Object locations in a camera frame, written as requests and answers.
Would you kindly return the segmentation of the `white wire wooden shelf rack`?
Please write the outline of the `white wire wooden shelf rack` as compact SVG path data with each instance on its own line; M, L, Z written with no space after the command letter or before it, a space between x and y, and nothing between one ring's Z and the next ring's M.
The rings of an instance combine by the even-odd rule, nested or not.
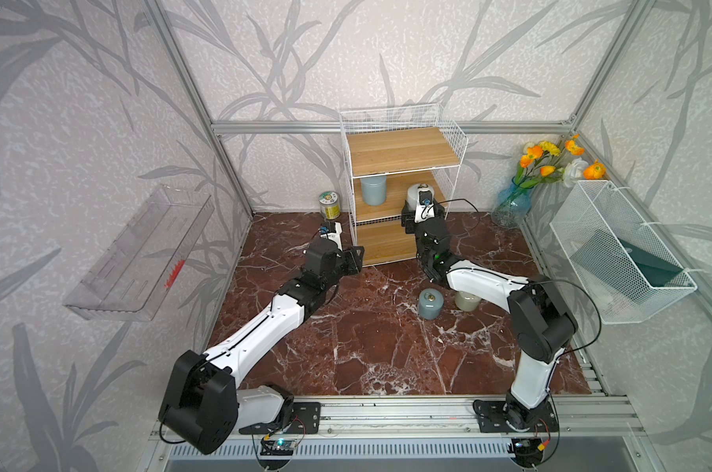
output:
M401 226L401 210L414 184L429 184L449 210L469 138L437 102L343 109L340 136L348 178L353 242L365 248L364 265L412 259L415 240ZM387 200L368 206L360 179L385 175Z

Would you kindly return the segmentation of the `white tea canister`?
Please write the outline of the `white tea canister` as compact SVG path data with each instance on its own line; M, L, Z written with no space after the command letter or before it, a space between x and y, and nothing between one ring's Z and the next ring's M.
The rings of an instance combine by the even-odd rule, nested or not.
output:
M435 190L429 184L414 184L407 191L406 204L415 218L422 218L434 210Z

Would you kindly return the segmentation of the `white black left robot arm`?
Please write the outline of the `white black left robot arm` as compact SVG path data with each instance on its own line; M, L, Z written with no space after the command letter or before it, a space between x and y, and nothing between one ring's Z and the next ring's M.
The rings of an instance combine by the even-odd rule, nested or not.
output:
M298 275L243 328L202 353L176 361L158 413L169 428L203 454L215 452L234 432L277 433L294 421L294 397L277 385L242 389L253 366L284 336L324 306L331 287L363 269L365 250L318 238L306 251Z

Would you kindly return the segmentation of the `large blue tea canister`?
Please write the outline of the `large blue tea canister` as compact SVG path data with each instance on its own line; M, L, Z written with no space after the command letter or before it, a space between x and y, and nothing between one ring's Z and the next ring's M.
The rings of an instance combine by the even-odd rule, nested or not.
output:
M387 177L377 175L360 179L362 199L371 207L378 207L387 200Z

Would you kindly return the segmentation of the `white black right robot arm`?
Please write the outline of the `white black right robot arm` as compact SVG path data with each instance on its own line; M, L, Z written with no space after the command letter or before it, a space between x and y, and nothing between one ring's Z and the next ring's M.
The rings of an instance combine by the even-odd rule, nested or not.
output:
M568 346L578 331L578 321L557 282L548 277L505 275L455 255L444 211L436 201L405 203L401 225L415 236L417 259L430 282L473 295L509 314L520 349L514 380L503 406L492 408L477 400L475 413L516 432L544 423L555 413L548 399L556 363L570 353Z

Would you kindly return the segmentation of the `beige tea canister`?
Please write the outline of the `beige tea canister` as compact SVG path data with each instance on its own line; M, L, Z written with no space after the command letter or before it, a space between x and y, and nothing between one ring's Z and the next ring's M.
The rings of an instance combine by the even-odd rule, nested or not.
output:
M471 313L474 312L482 302L479 296L471 293L457 291L454 298L455 306L458 310Z

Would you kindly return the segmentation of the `small blue tea canister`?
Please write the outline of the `small blue tea canister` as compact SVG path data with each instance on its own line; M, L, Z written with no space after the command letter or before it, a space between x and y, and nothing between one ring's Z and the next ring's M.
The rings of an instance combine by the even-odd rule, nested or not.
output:
M444 295L434 288L423 289L418 298L418 315L424 320L436 320L444 306Z

